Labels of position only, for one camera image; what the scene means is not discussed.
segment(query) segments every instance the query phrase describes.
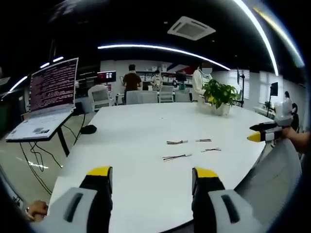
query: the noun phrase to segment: watch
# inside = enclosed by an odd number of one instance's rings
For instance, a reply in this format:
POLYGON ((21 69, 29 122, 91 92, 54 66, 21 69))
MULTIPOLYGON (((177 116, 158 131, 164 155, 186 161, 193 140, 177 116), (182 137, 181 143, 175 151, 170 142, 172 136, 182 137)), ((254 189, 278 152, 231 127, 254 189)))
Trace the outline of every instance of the watch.
POLYGON ((28 212, 29 212, 29 207, 27 207, 27 208, 25 209, 26 217, 27 217, 28 220, 34 221, 35 218, 34 218, 33 216, 31 216, 28 212))

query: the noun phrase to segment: black ceiling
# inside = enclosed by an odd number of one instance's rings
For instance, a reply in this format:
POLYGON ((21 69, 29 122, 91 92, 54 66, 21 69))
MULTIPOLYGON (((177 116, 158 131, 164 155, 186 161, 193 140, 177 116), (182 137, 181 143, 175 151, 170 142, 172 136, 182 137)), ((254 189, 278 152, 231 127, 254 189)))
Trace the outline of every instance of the black ceiling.
MULTIPOLYGON (((97 49, 100 45, 142 43, 187 50, 229 68, 274 72, 257 30, 230 0, 192 0, 185 3, 173 0, 43 2, 22 1, 18 7, 13 3, 2 7, 0 66, 5 76, 12 77, 7 86, 12 86, 16 80, 48 61, 52 38, 57 45, 56 57, 79 57, 80 66, 99 65, 101 60, 111 59, 161 60, 186 65, 198 62, 189 56, 149 49, 97 49), (167 34, 181 16, 205 23, 216 33, 198 41, 167 34)), ((304 19, 304 14, 298 13, 301 12, 298 2, 296 5, 279 5, 276 1, 269 1, 269 5, 289 26, 303 50, 307 40, 297 29, 304 19)), ((302 79, 295 75, 294 64, 283 43, 265 21, 259 16, 257 18, 271 42, 280 73, 287 79, 302 83, 302 79)))

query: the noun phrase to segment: man in brown shirt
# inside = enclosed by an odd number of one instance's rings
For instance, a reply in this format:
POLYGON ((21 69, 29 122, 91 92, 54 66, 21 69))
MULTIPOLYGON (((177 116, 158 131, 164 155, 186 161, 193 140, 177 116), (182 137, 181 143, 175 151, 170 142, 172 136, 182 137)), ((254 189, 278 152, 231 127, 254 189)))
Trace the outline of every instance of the man in brown shirt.
POLYGON ((128 67, 129 73, 123 78, 122 85, 125 86, 124 91, 124 101, 126 104, 126 92, 128 91, 137 91, 138 87, 141 87, 141 78, 135 72, 135 65, 130 65, 128 67))

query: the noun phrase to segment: cable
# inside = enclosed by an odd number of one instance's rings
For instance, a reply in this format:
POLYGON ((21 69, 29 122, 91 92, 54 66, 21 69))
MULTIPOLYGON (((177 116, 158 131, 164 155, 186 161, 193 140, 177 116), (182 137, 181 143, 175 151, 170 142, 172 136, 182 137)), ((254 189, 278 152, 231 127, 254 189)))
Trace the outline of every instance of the cable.
POLYGON ((36 146, 36 142, 35 142, 35 144, 34 144, 33 146, 31 145, 30 142, 28 142, 28 143, 29 143, 29 145, 30 145, 30 147, 31 147, 31 148, 30 148, 30 152, 31 152, 32 154, 35 155, 35 159, 36 159, 36 161, 37 161, 37 164, 39 165, 39 169, 40 169, 41 172, 43 172, 43 171, 44 171, 44 164, 43 164, 42 154, 41 154, 40 152, 36 152, 36 151, 34 150, 34 147, 36 146), (40 154, 40 157, 41 157, 41 164, 42 164, 42 165, 40 165, 40 163, 39 163, 37 154, 40 154))
POLYGON ((37 145, 37 142, 35 142, 35 146, 37 146, 40 150, 43 150, 44 152, 46 152, 47 154, 51 155, 53 160, 57 163, 57 165, 60 167, 60 168, 63 168, 59 163, 58 161, 55 159, 54 155, 48 151, 46 151, 45 149, 41 148, 40 146, 37 145))
POLYGON ((45 189, 45 191, 47 191, 48 194, 52 194, 52 191, 47 187, 47 185, 43 182, 43 180, 38 176, 38 174, 36 173, 36 171, 30 166, 29 160, 25 154, 25 151, 23 149, 23 146, 21 145, 21 143, 19 143, 20 148, 23 152, 23 155, 27 161, 28 167, 30 168, 31 172, 33 173, 33 175, 36 177, 36 179, 39 181, 39 183, 41 184, 41 186, 45 189))
POLYGON ((86 120, 86 114, 84 113, 84 115, 83 115, 83 121, 82 121, 82 125, 81 125, 81 128, 80 128, 80 130, 79 130, 79 133, 78 133, 78 135, 77 135, 77 137, 76 137, 76 140, 74 141, 74 145, 76 144, 76 142, 77 142, 77 140, 78 140, 78 138, 79 138, 79 136, 80 136, 80 132, 81 132, 81 129, 83 128, 83 125, 84 125, 84 122, 85 122, 85 120, 86 120))
POLYGON ((74 134, 74 132, 71 130, 71 128, 69 128, 68 126, 66 126, 66 125, 63 125, 65 128, 67 128, 67 129, 69 129, 71 132, 72 132, 72 134, 73 134, 73 136, 75 137, 75 138, 77 138, 77 136, 74 134))

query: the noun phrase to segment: person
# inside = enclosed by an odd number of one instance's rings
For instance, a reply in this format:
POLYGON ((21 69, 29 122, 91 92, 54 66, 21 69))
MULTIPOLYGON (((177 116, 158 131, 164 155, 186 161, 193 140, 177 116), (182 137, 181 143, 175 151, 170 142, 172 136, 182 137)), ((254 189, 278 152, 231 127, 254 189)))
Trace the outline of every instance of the person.
POLYGON ((125 86, 124 102, 126 104, 126 92, 137 91, 138 87, 141 87, 141 78, 136 74, 135 65, 129 65, 129 73, 123 78, 122 85, 125 86))
POLYGON ((291 105, 292 105, 292 100, 291 100, 291 98, 290 98, 290 94, 288 93, 288 91, 285 91, 284 96, 285 96, 284 101, 288 101, 288 102, 290 102, 291 105))
POLYGON ((293 121, 292 121, 291 127, 293 128, 293 130, 297 131, 299 128, 299 116, 297 114, 298 106, 296 103, 293 103, 292 106, 293 106, 293 111, 292 111, 293 121))
POLYGON ((198 101, 200 99, 200 95, 204 95, 205 90, 203 89, 203 86, 212 79, 212 76, 210 75, 211 71, 208 74, 203 73, 202 71, 204 68, 209 67, 209 63, 203 62, 199 65, 199 67, 194 71, 192 75, 193 100, 198 101))
POLYGON ((292 142, 297 152, 305 153, 307 151, 310 132, 297 133, 292 127, 286 127, 282 130, 282 136, 292 142))
POLYGON ((26 219, 30 222, 38 222, 43 220, 43 218, 48 213, 48 206, 46 202, 41 200, 36 200, 33 202, 26 210, 26 219))
POLYGON ((152 76, 151 78, 151 85, 152 85, 152 89, 154 91, 159 91, 161 90, 162 84, 163 84, 163 79, 161 77, 160 71, 156 70, 155 71, 155 75, 152 76))

